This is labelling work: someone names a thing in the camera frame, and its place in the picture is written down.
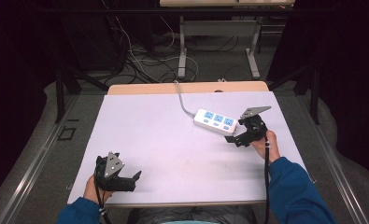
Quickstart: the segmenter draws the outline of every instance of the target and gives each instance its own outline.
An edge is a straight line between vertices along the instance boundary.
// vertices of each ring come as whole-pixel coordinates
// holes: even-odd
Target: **gray cable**
[[[184,107],[183,104],[183,99],[181,98],[181,89],[180,89],[180,84],[177,82],[177,80],[173,81],[174,83],[177,84],[177,93],[178,93],[178,98],[180,99],[180,104],[181,104],[181,108],[183,109],[183,111],[190,116],[191,118],[195,118],[195,114],[186,110],[186,108]]]

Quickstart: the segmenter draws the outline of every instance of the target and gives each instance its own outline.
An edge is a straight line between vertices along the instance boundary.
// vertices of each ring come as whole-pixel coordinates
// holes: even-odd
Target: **sleeve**
[[[270,164],[270,204],[279,223],[335,223],[307,172],[285,157]]]
[[[62,209],[56,224],[99,224],[99,217],[99,205],[81,197]]]

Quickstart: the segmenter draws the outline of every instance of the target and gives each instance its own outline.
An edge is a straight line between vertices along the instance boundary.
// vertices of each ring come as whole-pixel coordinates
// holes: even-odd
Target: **desk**
[[[181,90],[190,111],[202,107],[238,118],[249,106],[272,106],[262,117],[277,133],[281,154],[305,167],[276,98],[265,83],[183,83]],[[173,83],[110,88],[68,203],[83,194],[97,156],[106,156],[108,151],[119,152],[126,164],[120,176],[142,171],[135,191],[116,192],[107,202],[110,206],[248,204],[265,200],[263,159],[252,147],[228,144],[222,135],[194,125],[182,111],[176,92]],[[237,133],[245,130],[238,126]]]
[[[289,6],[295,0],[161,0],[162,7],[267,7]],[[254,52],[263,22],[262,17],[256,21],[184,21],[180,17],[180,57],[178,62],[178,78],[185,77],[187,49],[185,48],[186,35],[237,35],[251,36],[250,48],[246,49],[250,71],[255,79],[260,73]]]

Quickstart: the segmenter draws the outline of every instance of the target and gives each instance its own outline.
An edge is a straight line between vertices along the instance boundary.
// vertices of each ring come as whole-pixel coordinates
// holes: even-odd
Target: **power strip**
[[[199,109],[195,118],[193,118],[193,123],[213,132],[232,136],[236,131],[237,120],[208,110]]]

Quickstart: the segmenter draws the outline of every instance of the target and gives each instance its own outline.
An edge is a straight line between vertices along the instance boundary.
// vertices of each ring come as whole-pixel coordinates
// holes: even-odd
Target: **white tabletop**
[[[289,6],[295,0],[161,0],[162,7],[250,7]]]
[[[269,91],[183,93],[192,112],[203,108],[239,118],[247,107],[261,113],[277,133],[281,155],[304,164],[287,123]],[[237,134],[245,131],[238,126]],[[68,203],[82,196],[97,156],[120,153],[121,177],[142,171],[134,192],[116,192],[107,204],[120,207],[254,203],[265,200],[263,159],[252,147],[236,147],[192,123],[177,94],[107,95],[87,145]]]

